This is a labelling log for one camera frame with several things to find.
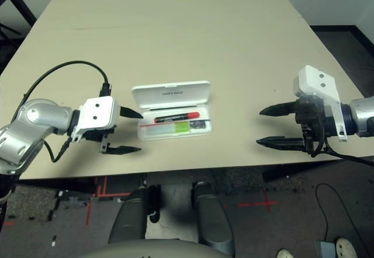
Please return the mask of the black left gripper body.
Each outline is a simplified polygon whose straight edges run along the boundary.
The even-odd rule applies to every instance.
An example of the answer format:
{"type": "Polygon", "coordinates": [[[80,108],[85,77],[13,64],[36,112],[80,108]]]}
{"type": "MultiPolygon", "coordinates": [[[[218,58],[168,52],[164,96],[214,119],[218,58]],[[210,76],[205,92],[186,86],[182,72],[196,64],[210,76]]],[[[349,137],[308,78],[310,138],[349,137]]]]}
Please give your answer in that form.
{"type": "Polygon", "coordinates": [[[102,154],[115,154],[116,149],[110,147],[108,136],[113,134],[115,127],[105,130],[89,130],[83,134],[83,138],[87,141],[93,141],[99,143],[99,152],[102,154]]]}

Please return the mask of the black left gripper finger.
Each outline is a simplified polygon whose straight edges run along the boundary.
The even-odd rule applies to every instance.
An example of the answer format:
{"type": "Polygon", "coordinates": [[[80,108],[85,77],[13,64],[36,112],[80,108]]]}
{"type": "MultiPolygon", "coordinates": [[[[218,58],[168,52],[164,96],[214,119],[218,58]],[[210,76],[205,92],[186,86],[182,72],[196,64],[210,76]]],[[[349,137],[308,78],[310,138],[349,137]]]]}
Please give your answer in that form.
{"type": "Polygon", "coordinates": [[[107,155],[125,155],[130,154],[133,152],[140,151],[140,148],[137,147],[127,147],[127,146],[119,146],[119,147],[110,147],[108,145],[103,145],[101,147],[101,153],[107,155]]]}
{"type": "Polygon", "coordinates": [[[134,111],[130,108],[123,107],[123,106],[120,107],[120,116],[121,117],[126,117],[126,118],[143,119],[143,116],[140,113],[138,113],[138,112],[136,112],[136,111],[134,111]]]}

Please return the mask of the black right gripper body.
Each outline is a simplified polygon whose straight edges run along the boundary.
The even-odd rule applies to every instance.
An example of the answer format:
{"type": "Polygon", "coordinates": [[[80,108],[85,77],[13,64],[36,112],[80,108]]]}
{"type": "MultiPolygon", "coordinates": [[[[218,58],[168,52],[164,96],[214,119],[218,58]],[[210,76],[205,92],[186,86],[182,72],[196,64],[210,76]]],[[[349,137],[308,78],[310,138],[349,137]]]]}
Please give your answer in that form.
{"type": "Polygon", "coordinates": [[[325,139],[335,135],[334,119],[325,115],[323,99],[318,97],[297,99],[295,120],[301,125],[305,151],[311,156],[317,156],[325,139]]]}

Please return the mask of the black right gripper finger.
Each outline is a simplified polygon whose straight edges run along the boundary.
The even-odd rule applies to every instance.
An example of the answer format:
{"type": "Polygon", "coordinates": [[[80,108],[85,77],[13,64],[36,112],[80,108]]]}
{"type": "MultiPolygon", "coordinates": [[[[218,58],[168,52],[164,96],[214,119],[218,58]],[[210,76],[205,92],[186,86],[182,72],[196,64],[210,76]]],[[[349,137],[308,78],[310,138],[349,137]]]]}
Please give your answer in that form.
{"type": "Polygon", "coordinates": [[[280,151],[301,151],[306,152],[302,138],[286,138],[284,136],[265,137],[256,140],[256,143],[267,148],[280,151]]]}
{"type": "Polygon", "coordinates": [[[262,116],[271,116],[271,117],[287,116],[289,114],[295,113],[296,105],[297,105],[296,101],[275,104],[275,105],[264,108],[263,110],[260,111],[259,114],[262,116]]]}

